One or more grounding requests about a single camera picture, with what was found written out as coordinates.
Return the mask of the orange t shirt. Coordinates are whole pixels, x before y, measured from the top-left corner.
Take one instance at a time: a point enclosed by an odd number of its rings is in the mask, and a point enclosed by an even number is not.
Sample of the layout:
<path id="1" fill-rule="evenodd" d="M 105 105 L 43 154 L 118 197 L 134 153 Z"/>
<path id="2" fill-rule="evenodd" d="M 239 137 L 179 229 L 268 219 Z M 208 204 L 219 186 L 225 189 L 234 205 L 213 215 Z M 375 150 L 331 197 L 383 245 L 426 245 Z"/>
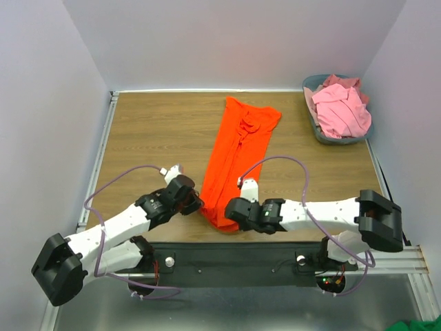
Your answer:
<path id="1" fill-rule="evenodd" d="M 282 113 L 226 98 L 225 111 L 205 171 L 201 214 L 217 230 L 235 232 L 238 224 L 225 218 L 230 199 L 240 195 L 239 176 L 265 157 L 271 135 Z"/>

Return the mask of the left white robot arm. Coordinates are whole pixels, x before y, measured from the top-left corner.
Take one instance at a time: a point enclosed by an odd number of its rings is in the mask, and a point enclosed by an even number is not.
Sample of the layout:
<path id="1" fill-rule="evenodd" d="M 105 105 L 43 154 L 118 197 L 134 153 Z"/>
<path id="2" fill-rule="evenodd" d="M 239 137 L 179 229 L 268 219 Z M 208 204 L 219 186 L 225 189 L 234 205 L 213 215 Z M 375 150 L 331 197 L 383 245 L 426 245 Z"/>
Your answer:
<path id="1" fill-rule="evenodd" d="M 32 266 L 49 302 L 60 306 L 72 300 L 87 283 L 116 271 L 153 265 L 153 254 L 142 233 L 167 223 L 174 215 L 189 215 L 203 202 L 195 183 L 179 174 L 165 188 L 144 194 L 116 216 L 78 234 L 49 237 Z"/>

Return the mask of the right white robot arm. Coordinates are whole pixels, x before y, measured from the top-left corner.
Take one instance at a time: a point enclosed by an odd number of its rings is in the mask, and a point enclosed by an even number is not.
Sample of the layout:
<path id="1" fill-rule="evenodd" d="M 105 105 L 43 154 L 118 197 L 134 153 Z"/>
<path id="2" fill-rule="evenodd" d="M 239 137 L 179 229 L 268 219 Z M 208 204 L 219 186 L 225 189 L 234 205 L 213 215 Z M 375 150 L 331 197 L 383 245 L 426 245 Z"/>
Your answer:
<path id="1" fill-rule="evenodd" d="M 373 190 L 326 202 L 267 199 L 259 203 L 236 197 L 228 202 L 225 217 L 240 230 L 265 234 L 318 228 L 325 237 L 317 261 L 325 269 L 368 250 L 396 253 L 404 247 L 401 207 Z"/>

